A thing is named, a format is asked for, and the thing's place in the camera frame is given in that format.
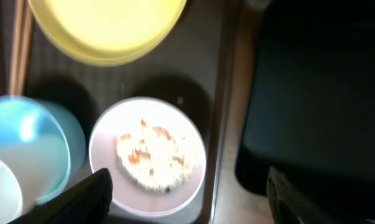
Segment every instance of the white bowl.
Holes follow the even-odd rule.
[[[191,141],[197,160],[189,179],[169,194],[144,192],[126,174],[119,171],[116,137],[134,132],[145,119],[151,126],[161,126],[175,138]],[[108,108],[96,122],[89,144],[93,172],[108,168],[113,180],[113,202],[120,208],[143,217],[162,217],[181,210],[196,196],[206,168],[205,148],[193,122],[176,107],[155,98],[130,98]]]

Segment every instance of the dark tray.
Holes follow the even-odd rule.
[[[375,219],[375,1],[345,7],[271,4],[236,176],[265,195],[275,166],[325,209]]]
[[[116,67],[74,61],[52,45],[35,24],[25,95],[68,108],[79,120],[87,143],[98,116],[132,96],[156,97],[179,107],[203,136],[207,149],[205,183],[188,206],[171,216],[150,220],[111,205],[110,223],[212,221],[240,4],[233,0],[189,0],[180,20],[159,46],[136,61]],[[14,1],[1,1],[0,5],[4,73],[8,74]],[[183,98],[183,104],[177,103],[178,98]],[[90,174],[87,161],[70,185]]]

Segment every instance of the black object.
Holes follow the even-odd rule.
[[[11,224],[106,223],[112,192],[110,173],[103,168]]]
[[[375,219],[375,0],[275,0],[266,12],[236,176],[270,166],[324,208]]]
[[[271,167],[267,178],[267,198],[275,224],[370,224],[343,210],[326,210],[288,181],[285,174]]]

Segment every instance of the countertop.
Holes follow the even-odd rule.
[[[262,15],[262,10],[246,5],[239,17],[214,223],[272,223],[267,199],[244,189],[234,174],[251,89],[254,41]]]

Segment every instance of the yellow bowl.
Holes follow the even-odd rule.
[[[133,61],[172,30],[186,0],[29,0],[45,35],[75,60],[99,66]]]

